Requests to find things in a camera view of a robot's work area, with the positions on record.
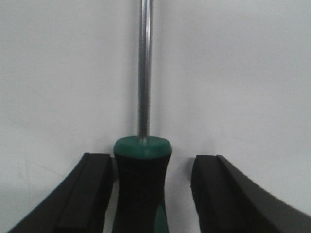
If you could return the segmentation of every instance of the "white wall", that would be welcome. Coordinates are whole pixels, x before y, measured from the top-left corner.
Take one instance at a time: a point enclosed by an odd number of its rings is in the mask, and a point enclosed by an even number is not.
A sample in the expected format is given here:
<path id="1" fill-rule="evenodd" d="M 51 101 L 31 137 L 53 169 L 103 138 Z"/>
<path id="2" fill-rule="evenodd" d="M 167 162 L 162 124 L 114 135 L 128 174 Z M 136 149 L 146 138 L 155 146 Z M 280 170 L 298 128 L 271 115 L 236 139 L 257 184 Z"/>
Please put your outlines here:
<path id="1" fill-rule="evenodd" d="M 0 9 L 3 233 L 85 151 L 112 153 L 136 133 L 139 0 L 2 0 Z M 303 0 L 154 1 L 151 132 L 173 146 L 172 233 L 199 232 L 189 188 L 197 154 L 223 155 L 311 215 L 310 12 Z"/>

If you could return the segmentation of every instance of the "green and black handle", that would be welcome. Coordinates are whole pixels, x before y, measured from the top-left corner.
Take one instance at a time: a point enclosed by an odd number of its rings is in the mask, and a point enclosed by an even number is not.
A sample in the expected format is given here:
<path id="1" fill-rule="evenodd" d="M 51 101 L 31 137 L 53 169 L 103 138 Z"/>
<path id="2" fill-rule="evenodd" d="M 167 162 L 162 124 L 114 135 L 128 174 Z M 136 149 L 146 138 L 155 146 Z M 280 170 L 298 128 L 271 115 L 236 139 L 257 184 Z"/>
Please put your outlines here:
<path id="1" fill-rule="evenodd" d="M 112 233 L 168 233 L 164 183 L 172 153 L 168 140 L 149 136 L 152 0 L 141 0 L 138 136 L 114 146 L 119 197 Z"/>

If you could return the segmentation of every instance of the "black foam padding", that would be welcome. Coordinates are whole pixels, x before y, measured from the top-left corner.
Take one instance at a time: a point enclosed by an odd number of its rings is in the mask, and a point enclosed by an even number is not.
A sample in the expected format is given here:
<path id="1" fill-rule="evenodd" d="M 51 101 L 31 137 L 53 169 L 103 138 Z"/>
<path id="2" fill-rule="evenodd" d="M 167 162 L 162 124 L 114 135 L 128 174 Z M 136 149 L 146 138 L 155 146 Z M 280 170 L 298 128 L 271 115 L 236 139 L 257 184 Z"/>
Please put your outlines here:
<path id="1" fill-rule="evenodd" d="M 245 233 L 246 224 L 215 156 L 197 156 L 191 187 L 203 233 Z"/>
<path id="2" fill-rule="evenodd" d="M 311 218 L 252 182 L 224 157 L 199 155 L 191 188 L 202 233 L 310 233 Z"/>
<path id="3" fill-rule="evenodd" d="M 112 185 L 110 156 L 86 153 L 63 182 L 9 233 L 101 233 Z"/>

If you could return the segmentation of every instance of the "black rubber grip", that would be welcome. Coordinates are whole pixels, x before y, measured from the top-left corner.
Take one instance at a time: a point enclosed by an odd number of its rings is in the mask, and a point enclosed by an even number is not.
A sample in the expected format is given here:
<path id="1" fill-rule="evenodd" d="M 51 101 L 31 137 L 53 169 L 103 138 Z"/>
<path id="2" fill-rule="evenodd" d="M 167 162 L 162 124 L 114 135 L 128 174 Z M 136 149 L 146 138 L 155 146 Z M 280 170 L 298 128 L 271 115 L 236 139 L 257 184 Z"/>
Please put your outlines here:
<path id="1" fill-rule="evenodd" d="M 164 182 L 170 155 L 148 160 L 115 157 L 119 197 L 112 233 L 168 233 Z"/>

